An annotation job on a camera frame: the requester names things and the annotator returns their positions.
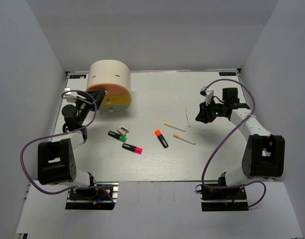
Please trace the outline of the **cream round drawer organizer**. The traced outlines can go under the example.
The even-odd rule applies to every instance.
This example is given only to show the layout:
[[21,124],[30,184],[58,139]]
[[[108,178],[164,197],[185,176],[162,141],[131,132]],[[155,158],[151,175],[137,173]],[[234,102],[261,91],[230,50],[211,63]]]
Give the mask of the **cream round drawer organizer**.
[[107,93],[98,109],[101,113],[128,111],[131,104],[131,74],[129,68],[117,60],[100,60],[90,67],[87,92],[104,89]]

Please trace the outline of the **dark yellow cap white marker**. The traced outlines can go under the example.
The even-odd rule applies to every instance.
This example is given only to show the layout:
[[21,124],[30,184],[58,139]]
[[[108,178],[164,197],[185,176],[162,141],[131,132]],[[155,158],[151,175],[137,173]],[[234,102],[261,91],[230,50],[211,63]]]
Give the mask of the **dark yellow cap white marker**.
[[189,144],[191,144],[191,145],[196,145],[196,143],[195,143],[194,141],[191,141],[191,140],[182,138],[182,137],[180,137],[179,135],[174,134],[173,137],[176,138],[176,139],[179,139],[179,140],[181,140],[181,141],[184,141],[184,142],[186,142],[186,143],[189,143]]

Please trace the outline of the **bright yellow cap white marker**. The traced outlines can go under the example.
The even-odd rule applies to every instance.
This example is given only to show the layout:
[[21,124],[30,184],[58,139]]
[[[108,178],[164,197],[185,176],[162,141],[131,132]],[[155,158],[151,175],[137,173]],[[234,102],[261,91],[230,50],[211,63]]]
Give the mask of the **bright yellow cap white marker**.
[[167,127],[173,128],[173,129],[175,129],[175,130],[181,131],[181,132],[186,132],[185,129],[180,128],[180,127],[177,127],[177,126],[174,126],[174,125],[171,125],[171,124],[169,124],[169,123],[167,123],[167,122],[165,122],[164,125],[167,126]]

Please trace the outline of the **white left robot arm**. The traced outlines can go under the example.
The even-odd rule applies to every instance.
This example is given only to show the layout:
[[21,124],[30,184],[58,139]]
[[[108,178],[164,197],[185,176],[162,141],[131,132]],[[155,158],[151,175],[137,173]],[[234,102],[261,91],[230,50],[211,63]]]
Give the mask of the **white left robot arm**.
[[77,169],[74,149],[87,141],[84,121],[89,112],[95,113],[99,109],[105,97],[105,89],[77,94],[76,97],[68,96],[70,104],[61,110],[65,135],[58,137],[58,141],[38,145],[38,181],[42,185],[81,187],[81,193],[92,199],[98,194],[98,186],[92,182],[91,173]]

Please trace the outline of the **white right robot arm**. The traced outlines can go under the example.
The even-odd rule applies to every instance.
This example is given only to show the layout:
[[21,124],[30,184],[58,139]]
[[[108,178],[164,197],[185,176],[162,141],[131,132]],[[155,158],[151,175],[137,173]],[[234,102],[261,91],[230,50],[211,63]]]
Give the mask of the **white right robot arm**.
[[241,165],[222,173],[218,179],[218,194],[228,199],[235,194],[236,186],[282,176],[285,139],[281,135],[273,135],[257,121],[250,107],[239,101],[237,88],[224,88],[222,93],[222,103],[216,103],[213,89],[201,89],[200,94],[205,101],[200,104],[196,121],[210,123],[218,117],[227,118],[247,141]]

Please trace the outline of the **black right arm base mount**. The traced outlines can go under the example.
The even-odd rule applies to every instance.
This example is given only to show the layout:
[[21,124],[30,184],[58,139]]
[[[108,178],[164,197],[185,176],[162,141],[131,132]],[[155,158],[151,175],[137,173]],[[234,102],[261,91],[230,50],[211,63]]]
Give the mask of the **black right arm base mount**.
[[248,211],[247,195],[244,188],[210,189],[198,184],[195,191],[201,195],[203,212]]

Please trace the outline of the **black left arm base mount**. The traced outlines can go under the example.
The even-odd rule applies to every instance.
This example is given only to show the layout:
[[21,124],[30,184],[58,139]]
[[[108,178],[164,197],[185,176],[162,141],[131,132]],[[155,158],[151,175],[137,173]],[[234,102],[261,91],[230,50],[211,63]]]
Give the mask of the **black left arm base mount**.
[[118,182],[97,182],[104,189],[69,190],[66,200],[66,210],[106,210],[111,211],[117,202]]

